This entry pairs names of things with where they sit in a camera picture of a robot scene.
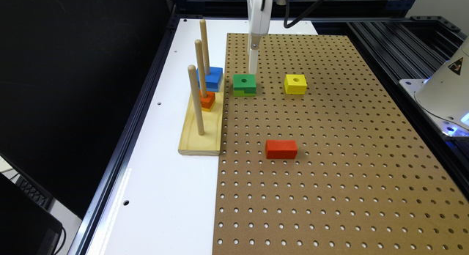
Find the orange block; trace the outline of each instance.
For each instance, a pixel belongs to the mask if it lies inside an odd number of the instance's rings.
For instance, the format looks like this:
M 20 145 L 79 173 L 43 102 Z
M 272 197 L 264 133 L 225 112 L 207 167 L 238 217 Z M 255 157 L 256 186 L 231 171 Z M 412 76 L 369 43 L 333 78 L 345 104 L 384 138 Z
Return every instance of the orange block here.
M 295 140 L 267 140 L 265 142 L 267 159 L 295 159 L 297 152 Z
M 202 97 L 202 92 L 199 91 L 200 95 L 200 103 L 202 105 L 202 109 L 206 108 L 207 110 L 211 110 L 213 104 L 215 103 L 215 93 L 211 91 L 207 91 L 207 96 Z
M 216 102 L 214 102 L 209 109 L 206 109 L 206 108 L 202 107 L 202 111 L 211 112 L 212 108 L 215 106 L 215 104 L 216 104 Z

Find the wooden base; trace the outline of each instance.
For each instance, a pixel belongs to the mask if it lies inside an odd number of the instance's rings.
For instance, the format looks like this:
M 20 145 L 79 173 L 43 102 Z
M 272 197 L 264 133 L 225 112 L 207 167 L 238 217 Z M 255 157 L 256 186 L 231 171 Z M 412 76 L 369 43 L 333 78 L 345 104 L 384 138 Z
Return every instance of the wooden base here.
M 225 88 L 225 79 L 221 89 Z M 215 105 L 211 112 L 202 112 L 205 134 L 197 133 L 196 115 L 193 109 L 192 95 L 189 98 L 188 110 L 185 112 L 178 152 L 181 155 L 218 156 L 220 155 L 221 128 L 223 120 L 223 101 L 225 91 L 215 93 Z

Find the yellow block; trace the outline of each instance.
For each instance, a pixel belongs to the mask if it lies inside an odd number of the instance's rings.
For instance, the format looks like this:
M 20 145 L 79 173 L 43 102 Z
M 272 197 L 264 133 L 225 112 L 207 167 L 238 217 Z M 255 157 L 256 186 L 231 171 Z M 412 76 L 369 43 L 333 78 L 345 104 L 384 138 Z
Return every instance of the yellow block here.
M 202 111 L 205 134 L 200 136 L 197 131 L 196 114 L 193 109 L 192 95 L 185 112 L 178 152 L 181 155 L 218 156 L 220 155 L 221 128 L 223 121 L 223 101 L 225 78 L 223 77 L 220 91 L 215 93 L 212 111 Z
M 306 83 L 306 78 L 304 75 L 286 75 L 285 76 L 285 92 L 289 94 L 289 92 L 299 92 L 304 94 L 308 88 L 308 84 Z

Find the green block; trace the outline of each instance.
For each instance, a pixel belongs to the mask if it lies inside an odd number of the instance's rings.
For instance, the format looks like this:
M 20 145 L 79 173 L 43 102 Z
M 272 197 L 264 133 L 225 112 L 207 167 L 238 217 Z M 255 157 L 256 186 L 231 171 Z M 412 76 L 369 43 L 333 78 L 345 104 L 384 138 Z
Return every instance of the green block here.
M 243 90 L 246 93 L 256 93 L 255 75 L 233 75 L 233 89 Z
M 245 93 L 243 90 L 234 90 L 233 95 L 235 97 L 255 97 L 256 93 Z

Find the red block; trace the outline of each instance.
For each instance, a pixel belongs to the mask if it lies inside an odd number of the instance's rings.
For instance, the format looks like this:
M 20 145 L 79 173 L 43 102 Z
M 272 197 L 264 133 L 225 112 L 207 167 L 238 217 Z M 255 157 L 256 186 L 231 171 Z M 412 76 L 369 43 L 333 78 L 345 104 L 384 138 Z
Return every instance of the red block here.
M 295 159 L 297 152 L 295 140 L 267 140 L 265 142 L 267 159 Z

